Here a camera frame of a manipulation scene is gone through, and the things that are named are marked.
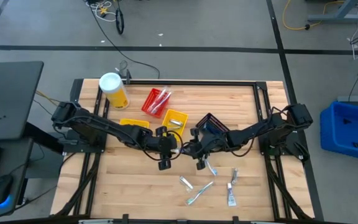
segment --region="white lid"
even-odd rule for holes
[[[114,93],[121,87],[121,77],[113,72],[104,74],[99,80],[100,89],[105,93]]]

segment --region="blue plastic crate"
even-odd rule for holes
[[[358,106],[334,102],[320,114],[321,148],[358,157]]]

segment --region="red basket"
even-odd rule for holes
[[[156,118],[161,118],[162,112],[164,111],[164,109],[169,101],[169,98],[167,100],[165,100],[165,102],[160,106],[160,108],[157,110],[157,112],[155,114],[149,113],[147,111],[147,108],[149,108],[149,106],[153,103],[154,99],[156,99],[156,97],[158,97],[160,92],[161,92],[160,90],[158,90],[156,88],[152,88],[152,91],[150,91],[149,96],[147,97],[147,99],[144,102],[143,107],[142,107],[142,111],[144,111],[144,113],[147,113],[148,115],[154,116]],[[162,99],[164,99],[167,95],[168,95],[168,93],[164,94]]]

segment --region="gray floor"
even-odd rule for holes
[[[286,49],[349,50],[347,38],[355,24],[322,24],[309,31],[282,26],[286,0],[273,5]],[[324,1],[292,1],[287,23],[303,26],[307,14],[321,13]],[[118,36],[114,24],[102,22],[106,33],[121,46],[252,47],[276,49],[265,1],[261,0],[125,0],[126,30]],[[332,12],[337,6],[330,6]],[[92,15],[80,0],[10,0],[0,17],[0,45],[108,46]],[[283,80],[278,54],[230,52],[125,52],[151,63],[162,78],[222,80]],[[39,90],[67,100],[73,79],[100,77],[122,60],[117,52],[0,50],[0,62],[45,62]],[[298,102],[310,110],[314,125],[306,130],[311,161],[325,220],[358,223],[358,159],[326,152],[319,146],[319,114],[338,95],[348,95],[357,78],[358,60],[350,55],[287,55]],[[150,68],[129,64],[136,78],[155,78]],[[358,94],[358,84],[354,90]],[[49,110],[54,108],[39,99]],[[50,116],[33,105],[30,122],[51,131]],[[27,196],[34,197],[57,179],[32,180]],[[53,192],[1,220],[46,217]]]

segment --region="yellow bowl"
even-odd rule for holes
[[[171,119],[174,119],[175,121],[182,122],[183,126],[181,128],[172,129],[172,131],[175,131],[181,137],[181,135],[183,134],[183,130],[185,129],[185,126],[186,126],[187,117],[188,117],[188,115],[185,113],[181,113],[179,111],[169,109],[164,117],[164,121],[162,122],[162,125],[166,126],[168,128],[168,130],[170,130],[170,128],[177,127],[177,125],[174,125],[169,122]],[[178,142],[180,142],[180,139],[176,134],[175,134],[175,138],[177,139]]]
[[[150,123],[148,121],[140,121],[135,119],[121,119],[119,121],[119,124],[125,125],[125,124],[132,124],[132,125],[139,125],[143,128],[149,128]]]

